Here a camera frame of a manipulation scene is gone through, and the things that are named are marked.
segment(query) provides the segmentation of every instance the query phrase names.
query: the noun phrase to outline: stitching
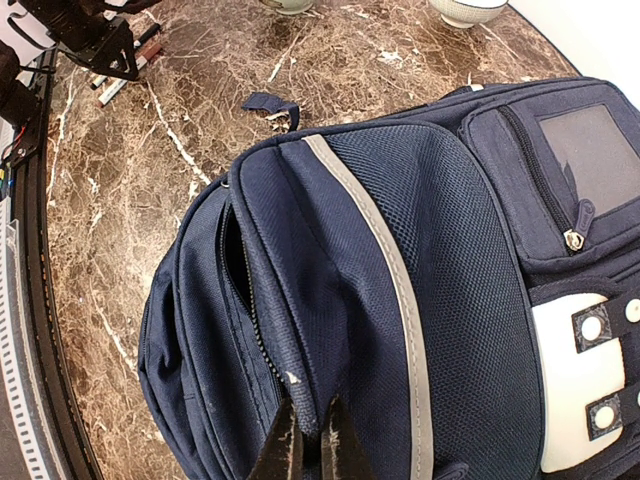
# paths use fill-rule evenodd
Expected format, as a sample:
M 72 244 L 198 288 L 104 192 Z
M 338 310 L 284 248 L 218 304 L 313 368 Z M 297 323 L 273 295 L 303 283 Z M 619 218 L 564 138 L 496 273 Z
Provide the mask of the stitching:
M 318 147 L 319 145 L 317 144 L 315 139 L 309 138 L 307 139 L 307 141 L 311 142 L 314 146 Z M 365 215 L 367 217 L 367 219 L 370 222 L 371 227 L 373 228 L 373 230 L 375 231 L 376 238 L 380 241 L 386 255 L 387 258 L 389 259 L 389 264 L 393 269 L 393 273 L 395 275 L 396 278 L 399 277 L 399 268 L 398 268 L 398 259 L 395 255 L 395 252 L 393 252 L 389 246 L 389 244 L 387 243 L 387 241 L 384 238 L 383 233 L 381 232 L 378 223 L 376 221 L 376 219 L 374 218 L 374 216 L 371 214 L 371 212 L 369 211 L 369 208 L 367 207 L 366 203 L 363 201 L 362 197 L 360 196 L 360 194 L 357 192 L 356 188 L 354 188 L 353 184 L 351 183 L 351 179 L 348 178 L 347 176 L 345 176 L 342 172 L 339 172 L 337 170 L 335 170 L 331 164 L 331 160 L 329 159 L 329 157 L 326 155 L 326 153 L 323 151 L 323 149 L 319 149 L 316 148 L 314 149 L 314 153 L 318 156 L 320 156 L 320 159 L 323 160 L 323 163 L 325 164 L 325 166 L 336 176 L 338 176 L 338 178 L 340 179 L 341 183 L 343 185 L 345 185 L 345 187 L 347 188 L 347 190 L 349 191 L 349 193 L 351 193 L 351 195 L 353 195 L 353 197 L 356 200 L 356 203 L 358 204 L 361 212 L 363 213 L 363 215 Z M 403 286 L 403 284 L 401 282 L 397 283 L 398 285 L 398 290 L 400 293 L 400 297 L 401 297 L 401 307 L 402 310 L 405 312 L 405 315 L 407 317 L 407 319 L 411 319 L 413 316 L 413 309 L 409 306 L 408 303 L 408 299 L 407 299 L 407 294 L 405 291 L 405 288 Z M 416 406 L 416 418 L 415 418 L 415 422 L 417 425 L 417 430 L 418 430 L 418 434 L 417 434 L 417 458 L 416 458 L 416 464 L 417 464 L 417 473 L 418 473 L 418 478 L 420 478 L 420 468 L 421 468 L 421 455 L 422 455 L 422 430 L 421 430 L 421 424 L 422 424 L 422 420 L 420 418 L 420 398 L 419 398 L 419 392 L 418 392 L 418 374 L 417 374 L 417 360 L 416 360 L 416 347 L 415 347 L 415 340 L 414 340 L 414 332 L 413 332 L 413 325 L 411 324 L 411 321 L 406 323 L 407 325 L 407 331 L 409 332 L 409 344 L 411 346 L 411 367 L 412 367 L 412 373 L 413 373 L 413 382 L 414 382 L 414 401 L 415 401 L 415 406 Z

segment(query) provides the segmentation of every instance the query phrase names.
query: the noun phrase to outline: snap button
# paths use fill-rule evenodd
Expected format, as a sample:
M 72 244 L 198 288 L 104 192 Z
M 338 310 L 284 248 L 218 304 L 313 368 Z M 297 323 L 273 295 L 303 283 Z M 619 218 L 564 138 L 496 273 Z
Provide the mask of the snap button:
M 616 413 L 613 411 L 611 407 L 602 407 L 596 413 L 595 424 L 600 430 L 604 430 L 611 426 L 613 421 L 615 420 Z
M 627 303 L 624 314 L 631 323 L 640 322 L 640 298 L 634 298 Z
M 600 319 L 596 316 L 589 317 L 582 322 L 580 331 L 585 340 L 593 342 L 602 333 L 602 322 L 600 322 Z

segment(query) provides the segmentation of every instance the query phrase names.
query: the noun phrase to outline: navy blue backpack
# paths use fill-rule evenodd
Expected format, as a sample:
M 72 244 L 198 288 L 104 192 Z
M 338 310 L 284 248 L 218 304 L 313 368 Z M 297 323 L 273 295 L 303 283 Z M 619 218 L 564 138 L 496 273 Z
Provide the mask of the navy blue backpack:
M 139 373 L 192 479 L 618 478 L 640 114 L 560 79 L 263 142 L 189 209 Z

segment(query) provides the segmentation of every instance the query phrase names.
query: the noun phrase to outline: metal zipper slider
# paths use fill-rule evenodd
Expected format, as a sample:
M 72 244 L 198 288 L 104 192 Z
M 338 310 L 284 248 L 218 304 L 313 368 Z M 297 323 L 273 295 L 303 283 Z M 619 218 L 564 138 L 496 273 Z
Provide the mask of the metal zipper slider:
M 584 241 L 589 234 L 589 229 L 596 216 L 596 206 L 591 200 L 582 199 L 578 203 L 578 219 L 574 228 L 564 232 L 567 247 L 574 252 L 579 252 L 584 247 Z

